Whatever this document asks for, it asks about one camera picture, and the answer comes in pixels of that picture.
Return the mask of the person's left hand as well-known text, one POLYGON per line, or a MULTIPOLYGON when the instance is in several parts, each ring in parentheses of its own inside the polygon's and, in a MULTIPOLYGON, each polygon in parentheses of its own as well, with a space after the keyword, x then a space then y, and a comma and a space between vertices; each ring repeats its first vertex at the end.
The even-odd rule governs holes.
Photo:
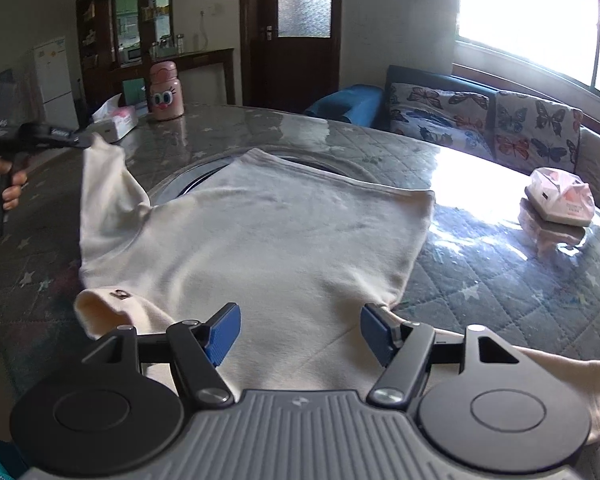
POLYGON ((27 183, 28 176, 24 170, 12 171, 12 162, 0 157, 0 176, 9 177, 10 185, 2 192, 1 204, 4 211, 10 211, 19 204, 23 185, 27 183))

